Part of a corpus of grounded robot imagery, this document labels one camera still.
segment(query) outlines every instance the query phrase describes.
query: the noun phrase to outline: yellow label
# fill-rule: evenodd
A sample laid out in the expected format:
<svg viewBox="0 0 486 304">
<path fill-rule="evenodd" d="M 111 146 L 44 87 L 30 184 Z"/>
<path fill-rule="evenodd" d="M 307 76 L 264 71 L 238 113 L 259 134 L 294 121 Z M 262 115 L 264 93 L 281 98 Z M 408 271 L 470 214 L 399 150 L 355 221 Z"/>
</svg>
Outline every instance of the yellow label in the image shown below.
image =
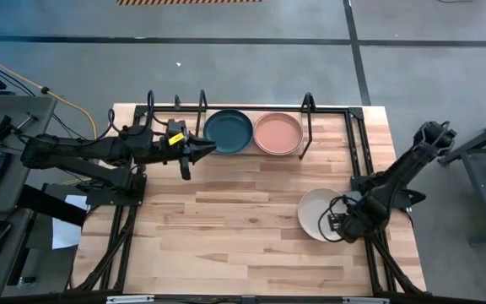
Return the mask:
<svg viewBox="0 0 486 304">
<path fill-rule="evenodd" d="M 184 138 L 185 137 L 183 136 L 183 133 L 179 133 L 177 135 L 174 135 L 172 138 L 168 139 L 168 144 L 173 145 Z"/>
</svg>

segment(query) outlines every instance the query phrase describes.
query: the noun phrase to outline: desk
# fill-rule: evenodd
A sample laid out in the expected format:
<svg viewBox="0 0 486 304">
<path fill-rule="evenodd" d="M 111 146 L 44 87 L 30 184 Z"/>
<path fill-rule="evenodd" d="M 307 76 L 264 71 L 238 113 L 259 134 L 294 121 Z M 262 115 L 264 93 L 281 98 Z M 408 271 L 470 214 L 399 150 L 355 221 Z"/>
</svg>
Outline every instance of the desk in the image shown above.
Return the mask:
<svg viewBox="0 0 486 304">
<path fill-rule="evenodd" d="M 46 131 L 55 106 L 56 102 L 50 98 L 0 95 L 0 120 L 3 115 L 8 115 L 12 119 L 11 123 L 17 125 L 27 117 L 25 113 L 29 111 L 37 115 L 39 121 L 28 125 L 24 132 L 34 136 Z M 16 149 L 24 147 L 24 144 L 20 143 L 14 136 L 9 136 L 5 140 L 5 144 Z M 8 150 L 8 152 L 18 153 L 13 150 Z M 29 171 L 28 168 L 22 166 L 19 155 L 13 155 L 13 159 L 0 183 L 0 220 L 5 220 L 8 212 L 14 208 Z M 30 217 L 31 212 L 29 210 L 19 210 L 9 219 L 13 224 L 13 229 L 0 255 L 0 295 L 7 283 L 17 251 L 22 244 Z"/>
<path fill-rule="evenodd" d="M 118 127 L 132 124 L 134 107 L 114 105 Z M 192 132 L 197 120 L 196 113 L 157 117 L 184 119 Z M 385 170 L 396 159 L 385 108 L 364 107 L 364 117 L 374 168 Z M 312 129 L 314 140 L 303 160 L 208 155 L 192 166 L 189 182 L 181 179 L 177 162 L 147 166 L 146 198 L 138 209 L 125 292 L 370 296 L 364 242 L 318 242 L 297 220 L 305 192 L 318 187 L 347 192 L 353 175 L 343 117 L 312 114 Z M 113 207 L 103 206 L 85 223 L 75 282 L 83 281 L 104 254 L 112 215 Z M 393 212 L 387 237 L 392 256 L 424 290 L 405 214 Z M 385 286 L 383 263 L 377 262 Z"/>
</svg>

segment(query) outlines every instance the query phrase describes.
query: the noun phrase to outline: wooden tabletop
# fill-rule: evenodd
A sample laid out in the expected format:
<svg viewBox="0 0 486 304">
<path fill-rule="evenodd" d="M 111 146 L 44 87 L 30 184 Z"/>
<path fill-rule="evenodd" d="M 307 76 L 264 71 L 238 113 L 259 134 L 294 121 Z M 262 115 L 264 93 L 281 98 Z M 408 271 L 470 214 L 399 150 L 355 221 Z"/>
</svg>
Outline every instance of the wooden tabletop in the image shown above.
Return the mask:
<svg viewBox="0 0 486 304">
<path fill-rule="evenodd" d="M 116 125 L 131 125 L 134 107 L 115 104 Z M 396 159 L 386 111 L 381 106 L 363 109 L 374 168 L 382 171 Z M 184 119 L 194 133 L 195 113 L 158 113 L 157 117 Z M 125 292 L 371 295 L 363 241 L 315 241 L 297 220 L 298 202 L 307 191 L 326 187 L 345 193 L 353 175 L 343 117 L 313 114 L 312 127 L 314 140 L 303 160 L 211 154 L 191 167 L 189 182 L 181 179 L 178 162 L 148 165 L 146 198 L 138 210 Z M 359 143 L 356 124 L 354 132 Z M 360 167 L 364 174 L 365 166 Z M 74 264 L 75 285 L 104 254 L 113 210 L 100 207 L 85 223 Z M 387 238 L 392 256 L 424 290 L 418 250 L 405 214 L 393 212 Z M 383 263 L 379 258 L 377 262 L 385 286 Z"/>
</svg>

